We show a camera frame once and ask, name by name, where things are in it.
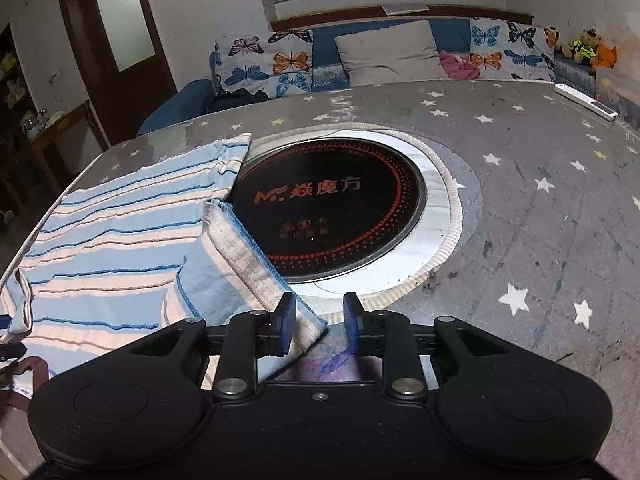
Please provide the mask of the blue striped shirt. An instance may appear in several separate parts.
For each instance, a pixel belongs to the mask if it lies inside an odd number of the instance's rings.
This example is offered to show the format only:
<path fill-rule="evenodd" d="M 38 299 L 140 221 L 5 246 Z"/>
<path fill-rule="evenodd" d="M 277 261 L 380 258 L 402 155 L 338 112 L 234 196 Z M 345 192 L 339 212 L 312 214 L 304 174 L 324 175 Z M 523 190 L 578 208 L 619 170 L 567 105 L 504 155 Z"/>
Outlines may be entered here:
<path fill-rule="evenodd" d="M 56 376 L 185 318 L 273 311 L 288 284 L 228 195 L 243 133 L 62 198 L 1 289 L 1 339 Z"/>

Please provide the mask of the black backpack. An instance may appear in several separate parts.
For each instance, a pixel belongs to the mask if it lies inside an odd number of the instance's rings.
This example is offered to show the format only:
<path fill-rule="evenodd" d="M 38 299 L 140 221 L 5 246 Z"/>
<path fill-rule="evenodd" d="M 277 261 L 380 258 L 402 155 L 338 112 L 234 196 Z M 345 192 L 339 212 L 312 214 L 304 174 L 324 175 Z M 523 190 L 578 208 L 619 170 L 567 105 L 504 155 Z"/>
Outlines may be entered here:
<path fill-rule="evenodd" d="M 269 96 L 267 96 L 264 90 L 259 90 L 255 93 L 249 92 L 246 89 L 222 92 L 210 96 L 205 101 L 205 113 L 212 114 L 222 112 L 223 110 L 231 110 L 232 108 L 257 104 L 268 100 Z"/>

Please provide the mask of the butterfly pillow left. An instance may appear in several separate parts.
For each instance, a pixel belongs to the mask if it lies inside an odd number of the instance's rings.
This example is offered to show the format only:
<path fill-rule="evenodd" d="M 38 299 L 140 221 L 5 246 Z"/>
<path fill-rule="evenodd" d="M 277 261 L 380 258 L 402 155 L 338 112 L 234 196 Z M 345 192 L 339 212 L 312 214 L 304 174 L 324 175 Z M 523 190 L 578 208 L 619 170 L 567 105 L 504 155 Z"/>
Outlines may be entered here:
<path fill-rule="evenodd" d="M 314 76 L 314 33 L 285 29 L 260 35 L 222 36 L 209 55 L 215 90 L 251 94 L 269 99 L 309 93 Z"/>

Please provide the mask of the butterfly pillow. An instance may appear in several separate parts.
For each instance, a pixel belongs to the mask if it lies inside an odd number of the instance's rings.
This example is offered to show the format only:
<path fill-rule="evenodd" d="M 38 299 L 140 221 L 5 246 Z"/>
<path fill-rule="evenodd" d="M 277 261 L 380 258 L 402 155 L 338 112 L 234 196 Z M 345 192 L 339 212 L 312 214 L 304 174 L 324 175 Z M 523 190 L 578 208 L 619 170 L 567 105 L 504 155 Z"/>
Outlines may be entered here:
<path fill-rule="evenodd" d="M 555 28 L 474 18 L 470 33 L 469 60 L 480 78 L 555 82 Z"/>
<path fill-rule="evenodd" d="M 215 90 L 251 94 L 269 99 L 309 93 L 314 76 L 314 33 L 285 29 L 260 35 L 222 36 L 209 55 Z"/>

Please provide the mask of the pink cloth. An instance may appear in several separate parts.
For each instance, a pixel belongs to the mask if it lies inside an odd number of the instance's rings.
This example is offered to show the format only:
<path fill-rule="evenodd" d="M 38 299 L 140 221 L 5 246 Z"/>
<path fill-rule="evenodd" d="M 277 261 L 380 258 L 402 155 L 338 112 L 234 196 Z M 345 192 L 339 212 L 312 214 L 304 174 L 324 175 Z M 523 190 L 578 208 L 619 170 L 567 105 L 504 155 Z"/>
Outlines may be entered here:
<path fill-rule="evenodd" d="M 480 78 L 480 69 L 464 56 L 439 51 L 439 64 L 450 79 L 475 80 Z"/>

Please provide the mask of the wooden desk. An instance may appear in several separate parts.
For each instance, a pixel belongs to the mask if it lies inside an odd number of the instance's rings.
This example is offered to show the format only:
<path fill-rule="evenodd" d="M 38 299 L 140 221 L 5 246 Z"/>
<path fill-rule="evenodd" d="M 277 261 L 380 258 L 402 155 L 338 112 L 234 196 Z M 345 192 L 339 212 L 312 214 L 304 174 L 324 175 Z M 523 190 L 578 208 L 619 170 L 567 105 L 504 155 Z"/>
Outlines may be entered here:
<path fill-rule="evenodd" d="M 51 118 L 40 120 L 31 110 L 26 112 L 20 121 L 20 126 L 32 150 L 32 157 L 55 195 L 60 195 L 72 182 L 68 169 L 62 169 L 64 160 L 56 141 L 79 124 L 85 124 L 88 127 L 101 152 L 111 147 L 99 125 L 90 100 L 83 102 L 70 112 L 63 112 L 55 122 Z"/>

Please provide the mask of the beige pillow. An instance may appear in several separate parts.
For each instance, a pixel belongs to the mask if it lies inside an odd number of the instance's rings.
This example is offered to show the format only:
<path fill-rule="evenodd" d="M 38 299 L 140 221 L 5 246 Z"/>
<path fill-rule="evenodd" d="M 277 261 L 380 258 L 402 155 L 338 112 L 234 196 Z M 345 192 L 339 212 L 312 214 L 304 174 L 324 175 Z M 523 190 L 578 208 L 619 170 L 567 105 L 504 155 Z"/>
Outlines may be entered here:
<path fill-rule="evenodd" d="M 428 21 L 334 39 L 351 87 L 447 79 Z"/>

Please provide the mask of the brown wooden door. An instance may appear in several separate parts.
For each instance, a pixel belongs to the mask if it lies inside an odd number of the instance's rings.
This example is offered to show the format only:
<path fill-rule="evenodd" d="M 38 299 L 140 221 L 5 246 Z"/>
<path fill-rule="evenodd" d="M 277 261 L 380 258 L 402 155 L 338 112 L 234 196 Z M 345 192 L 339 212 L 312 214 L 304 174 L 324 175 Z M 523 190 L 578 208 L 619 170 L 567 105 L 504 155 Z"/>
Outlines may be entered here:
<path fill-rule="evenodd" d="M 149 0 L 58 0 L 78 70 L 112 145 L 176 92 Z"/>

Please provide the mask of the blue sofa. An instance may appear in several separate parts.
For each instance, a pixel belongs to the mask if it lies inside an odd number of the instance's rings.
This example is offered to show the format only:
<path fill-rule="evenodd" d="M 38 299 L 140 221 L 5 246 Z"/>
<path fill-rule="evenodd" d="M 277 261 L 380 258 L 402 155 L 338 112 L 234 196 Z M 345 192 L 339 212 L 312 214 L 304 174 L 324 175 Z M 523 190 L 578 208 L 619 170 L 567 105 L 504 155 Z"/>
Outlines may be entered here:
<path fill-rule="evenodd" d="M 308 28 L 314 33 L 314 68 L 312 69 L 314 82 L 311 92 L 344 90 L 349 86 L 347 73 L 334 42 L 336 37 L 405 23 L 408 22 L 406 20 L 365 21 Z M 215 94 L 219 93 L 214 88 L 212 71 L 210 71 L 207 78 L 189 82 L 146 118 L 138 135 L 144 136 L 179 122 L 187 122 L 207 115 L 205 101 Z"/>

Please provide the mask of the white remote control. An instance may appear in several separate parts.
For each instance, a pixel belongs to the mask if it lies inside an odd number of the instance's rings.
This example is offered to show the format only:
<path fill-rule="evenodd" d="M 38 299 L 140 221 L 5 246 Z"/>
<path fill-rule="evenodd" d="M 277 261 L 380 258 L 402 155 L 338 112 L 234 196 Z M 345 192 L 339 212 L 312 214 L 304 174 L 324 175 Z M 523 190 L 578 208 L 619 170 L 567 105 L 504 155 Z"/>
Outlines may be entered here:
<path fill-rule="evenodd" d="M 590 112 L 604 118 L 608 122 L 614 122 L 618 117 L 618 113 L 615 110 L 612 110 L 612 108 L 609 108 L 597 101 L 595 98 L 592 98 L 591 96 L 588 96 L 588 94 L 576 90 L 567 84 L 555 84 L 554 91 L 560 96 L 564 96 L 564 98 L 585 107 L 586 110 L 590 110 Z"/>

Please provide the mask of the butterfly pillow right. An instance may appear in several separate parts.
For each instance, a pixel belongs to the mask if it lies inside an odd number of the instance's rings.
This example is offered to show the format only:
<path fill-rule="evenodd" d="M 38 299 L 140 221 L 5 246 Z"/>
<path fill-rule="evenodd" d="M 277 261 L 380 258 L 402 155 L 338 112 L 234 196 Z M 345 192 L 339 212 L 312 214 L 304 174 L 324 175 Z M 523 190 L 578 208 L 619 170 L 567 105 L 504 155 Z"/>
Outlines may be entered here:
<path fill-rule="evenodd" d="M 470 33 L 469 60 L 480 78 L 555 82 L 555 28 L 474 18 Z"/>

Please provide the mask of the book on window sill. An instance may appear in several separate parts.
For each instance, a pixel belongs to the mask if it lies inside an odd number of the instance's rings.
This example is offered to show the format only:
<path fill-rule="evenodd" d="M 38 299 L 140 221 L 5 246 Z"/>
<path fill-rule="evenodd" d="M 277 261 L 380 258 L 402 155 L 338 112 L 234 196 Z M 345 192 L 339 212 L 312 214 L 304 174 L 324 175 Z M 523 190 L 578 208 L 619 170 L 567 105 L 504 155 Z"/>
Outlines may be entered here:
<path fill-rule="evenodd" d="M 385 3 L 381 6 L 387 16 L 420 14 L 430 10 L 426 3 Z"/>

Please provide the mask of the dark wooden shelf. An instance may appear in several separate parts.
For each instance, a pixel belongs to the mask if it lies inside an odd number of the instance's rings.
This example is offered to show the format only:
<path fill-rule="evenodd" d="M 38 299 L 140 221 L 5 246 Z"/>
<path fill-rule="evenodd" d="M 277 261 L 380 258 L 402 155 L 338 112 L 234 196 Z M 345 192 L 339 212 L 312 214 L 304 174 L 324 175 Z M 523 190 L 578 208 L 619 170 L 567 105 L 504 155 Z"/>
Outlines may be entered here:
<path fill-rule="evenodd" d="M 1 29 L 1 209 L 18 214 L 38 183 L 24 123 L 35 117 L 10 25 Z"/>

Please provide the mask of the teddy bear yellow vest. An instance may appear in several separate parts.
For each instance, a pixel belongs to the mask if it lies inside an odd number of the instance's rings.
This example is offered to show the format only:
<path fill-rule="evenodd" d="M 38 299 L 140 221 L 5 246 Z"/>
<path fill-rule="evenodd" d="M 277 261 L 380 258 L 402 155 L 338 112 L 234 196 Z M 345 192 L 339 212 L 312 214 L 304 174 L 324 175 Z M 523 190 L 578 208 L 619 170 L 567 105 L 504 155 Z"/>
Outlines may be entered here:
<path fill-rule="evenodd" d="M 578 38 L 563 44 L 561 52 L 564 58 L 569 58 L 576 64 L 591 66 L 597 58 L 601 42 L 602 37 L 598 30 L 590 27 L 584 29 Z"/>

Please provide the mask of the orange plush toy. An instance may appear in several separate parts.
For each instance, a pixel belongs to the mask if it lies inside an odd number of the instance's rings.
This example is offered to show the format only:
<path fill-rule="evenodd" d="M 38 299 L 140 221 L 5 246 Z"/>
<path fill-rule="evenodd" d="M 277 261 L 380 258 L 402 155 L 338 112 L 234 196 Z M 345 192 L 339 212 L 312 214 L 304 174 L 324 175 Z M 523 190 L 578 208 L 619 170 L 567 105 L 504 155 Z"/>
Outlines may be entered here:
<path fill-rule="evenodd" d="M 613 68 L 617 63 L 617 48 L 609 48 L 606 44 L 599 44 L 596 55 L 590 61 L 590 72 L 595 73 L 598 68 Z"/>

